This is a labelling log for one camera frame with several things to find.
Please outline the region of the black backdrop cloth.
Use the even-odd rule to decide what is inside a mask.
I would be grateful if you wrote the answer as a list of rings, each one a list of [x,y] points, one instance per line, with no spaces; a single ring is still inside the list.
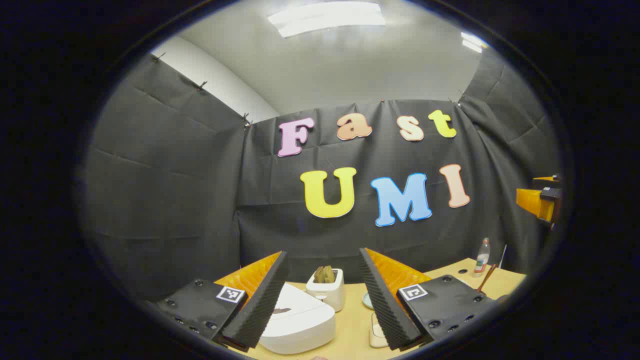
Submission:
[[[549,116],[509,64],[483,55],[458,104],[396,99],[245,127],[153,55],[105,105],[81,191],[98,259],[122,288],[166,297],[286,251],[361,282],[360,248],[422,272],[473,258],[527,273],[543,246],[516,189],[563,173]]]

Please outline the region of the small ceiling light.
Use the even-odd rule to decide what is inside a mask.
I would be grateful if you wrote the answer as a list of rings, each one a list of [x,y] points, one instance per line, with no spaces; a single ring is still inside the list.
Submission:
[[[475,51],[478,54],[482,54],[483,50],[489,48],[489,46],[477,36],[461,32],[461,44],[462,46]]]

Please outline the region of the brown wooden spoon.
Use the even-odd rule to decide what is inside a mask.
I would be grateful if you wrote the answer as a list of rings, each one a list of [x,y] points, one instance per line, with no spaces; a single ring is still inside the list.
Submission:
[[[494,273],[494,271],[495,271],[497,266],[498,266],[498,264],[492,264],[491,265],[491,267],[487,271],[485,277],[483,278],[482,282],[480,283],[480,286],[477,288],[477,291],[480,292],[481,294],[485,294],[485,292],[483,291],[483,287],[486,285],[487,281],[489,280],[491,275]]]

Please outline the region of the white toaster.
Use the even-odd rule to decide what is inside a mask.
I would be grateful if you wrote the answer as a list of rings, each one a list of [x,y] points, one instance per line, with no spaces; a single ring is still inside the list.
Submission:
[[[312,275],[307,280],[305,287],[307,294],[331,306],[337,313],[345,307],[345,276],[340,268],[333,268],[333,273],[334,282],[318,283]]]

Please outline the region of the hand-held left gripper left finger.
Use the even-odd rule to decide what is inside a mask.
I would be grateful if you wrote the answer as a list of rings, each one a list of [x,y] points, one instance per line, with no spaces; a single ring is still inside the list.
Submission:
[[[277,251],[215,281],[195,278],[153,306],[179,327],[246,353],[276,308],[289,273],[286,258]]]

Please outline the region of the large ceiling light panel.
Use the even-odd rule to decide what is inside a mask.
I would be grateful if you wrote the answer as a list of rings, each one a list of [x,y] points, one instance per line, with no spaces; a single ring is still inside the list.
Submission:
[[[329,1],[288,7],[267,20],[287,39],[339,27],[384,27],[386,19],[375,2]]]

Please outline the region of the pale rounded board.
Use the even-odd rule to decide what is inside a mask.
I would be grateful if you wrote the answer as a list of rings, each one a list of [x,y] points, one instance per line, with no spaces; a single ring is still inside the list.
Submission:
[[[389,347],[387,342],[387,338],[384,335],[382,330],[382,326],[378,321],[377,315],[375,313],[371,314],[371,326],[369,332],[369,344],[374,349],[381,349],[384,347]]]

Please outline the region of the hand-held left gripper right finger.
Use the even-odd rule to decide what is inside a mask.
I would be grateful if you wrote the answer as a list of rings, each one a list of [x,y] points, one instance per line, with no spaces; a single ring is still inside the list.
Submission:
[[[430,278],[369,248],[359,252],[359,271],[391,350],[449,338],[496,304],[453,275]]]

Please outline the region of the clear plastic water bottle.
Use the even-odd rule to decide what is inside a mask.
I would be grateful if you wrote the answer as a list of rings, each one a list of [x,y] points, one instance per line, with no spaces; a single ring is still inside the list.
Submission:
[[[476,263],[471,273],[474,278],[482,276],[489,264],[490,259],[490,239],[485,237],[482,239],[482,244],[478,250]]]

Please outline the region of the white rice cooker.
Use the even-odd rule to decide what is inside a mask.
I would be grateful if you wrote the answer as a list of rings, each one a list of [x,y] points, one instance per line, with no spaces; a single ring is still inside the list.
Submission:
[[[299,354],[328,344],[335,335],[334,308],[284,284],[258,343],[272,353]]]

